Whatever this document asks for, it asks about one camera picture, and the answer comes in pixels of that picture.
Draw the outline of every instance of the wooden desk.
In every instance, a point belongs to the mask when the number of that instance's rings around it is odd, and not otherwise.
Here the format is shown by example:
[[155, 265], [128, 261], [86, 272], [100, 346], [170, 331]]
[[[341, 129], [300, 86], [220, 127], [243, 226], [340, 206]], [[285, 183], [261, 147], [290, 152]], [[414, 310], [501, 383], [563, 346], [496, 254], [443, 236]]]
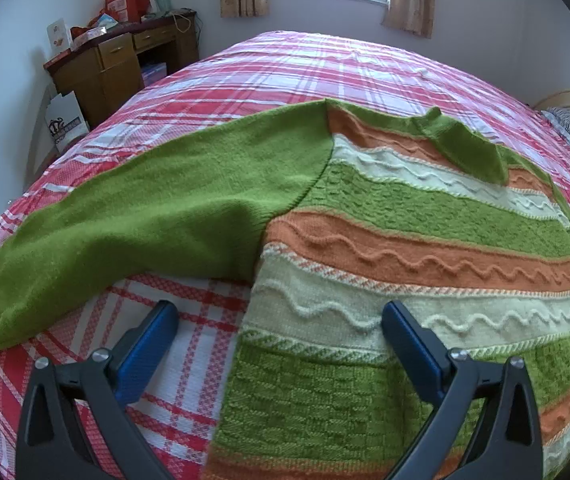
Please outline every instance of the wooden desk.
[[165, 62], [169, 75], [198, 61], [195, 20], [189, 10], [176, 22], [170, 16], [113, 27], [47, 71], [58, 92], [76, 92], [93, 129], [143, 88], [141, 65]]

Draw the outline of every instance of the desk drawer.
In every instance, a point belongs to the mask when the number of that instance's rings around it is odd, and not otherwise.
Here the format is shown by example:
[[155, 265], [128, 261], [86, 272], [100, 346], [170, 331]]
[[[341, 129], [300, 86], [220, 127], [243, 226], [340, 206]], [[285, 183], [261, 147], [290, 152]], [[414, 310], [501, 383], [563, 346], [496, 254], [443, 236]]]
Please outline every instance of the desk drawer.
[[173, 40], [176, 38], [176, 25], [173, 23], [171, 25], [165, 25], [164, 27], [155, 28], [154, 32], [160, 43], [165, 43], [166, 41]]
[[98, 46], [102, 65], [107, 68], [116, 66], [130, 57], [135, 57], [134, 44], [131, 41], [131, 34], [121, 34], [112, 40], [107, 40]]
[[157, 30], [151, 28], [145, 32], [139, 32], [134, 34], [134, 47], [136, 50], [141, 50], [142, 48], [149, 48], [158, 44]]
[[137, 52], [151, 48], [163, 43], [168, 43], [176, 38], [175, 25], [165, 25], [164, 27], [150, 28], [144, 32], [134, 34], [134, 47]]

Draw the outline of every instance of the sweater sleeve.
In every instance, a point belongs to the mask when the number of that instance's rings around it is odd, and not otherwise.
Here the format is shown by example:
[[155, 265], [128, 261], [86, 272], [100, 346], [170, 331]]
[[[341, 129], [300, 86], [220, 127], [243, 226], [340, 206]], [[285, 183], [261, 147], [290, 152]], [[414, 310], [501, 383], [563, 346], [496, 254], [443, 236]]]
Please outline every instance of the sweater sleeve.
[[0, 348], [131, 274], [250, 280], [265, 225], [332, 146], [325, 102], [277, 108], [165, 143], [31, 214], [0, 248]]

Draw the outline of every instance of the red plaid bed cover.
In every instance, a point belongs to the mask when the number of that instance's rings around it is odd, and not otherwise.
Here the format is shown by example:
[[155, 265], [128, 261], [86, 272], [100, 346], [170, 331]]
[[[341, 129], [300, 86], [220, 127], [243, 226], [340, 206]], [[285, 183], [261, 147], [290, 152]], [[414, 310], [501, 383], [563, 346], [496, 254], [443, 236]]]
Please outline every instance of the red plaid bed cover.
[[[570, 204], [568, 145], [544, 118], [497, 88], [396, 48], [270, 32], [133, 97], [1, 215], [0, 245], [29, 213], [158, 144], [268, 108], [328, 96], [401, 116], [439, 106], [548, 171]], [[283, 144], [286, 149], [287, 139]], [[181, 312], [179, 336], [129, 415], [177, 479], [195, 480], [216, 425], [249, 291], [246, 285], [214, 280], [130, 276], [49, 330], [0, 351], [0, 474], [14, 478], [20, 406], [34, 359], [85, 359], [92, 349], [112, 346], [157, 300], [167, 299]], [[103, 467], [119, 477], [91, 413], [84, 406], [80, 410]]]

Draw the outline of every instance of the striped sweater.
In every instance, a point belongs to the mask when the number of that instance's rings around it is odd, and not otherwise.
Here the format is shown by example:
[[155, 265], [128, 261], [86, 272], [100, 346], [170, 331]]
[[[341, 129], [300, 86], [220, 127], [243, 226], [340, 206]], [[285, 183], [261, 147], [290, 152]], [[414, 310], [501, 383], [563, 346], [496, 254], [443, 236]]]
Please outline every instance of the striped sweater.
[[[431, 411], [383, 339], [389, 300], [448, 348], [522, 355], [546, 475], [570, 456], [570, 208], [547, 174], [437, 108], [395, 118], [327, 100], [204, 130], [79, 187], [14, 238], [0, 301], [27, 299], [4, 314], [0, 346], [134, 272], [254, 280], [204, 480], [383, 478]], [[36, 272], [42, 284], [3, 286]]]

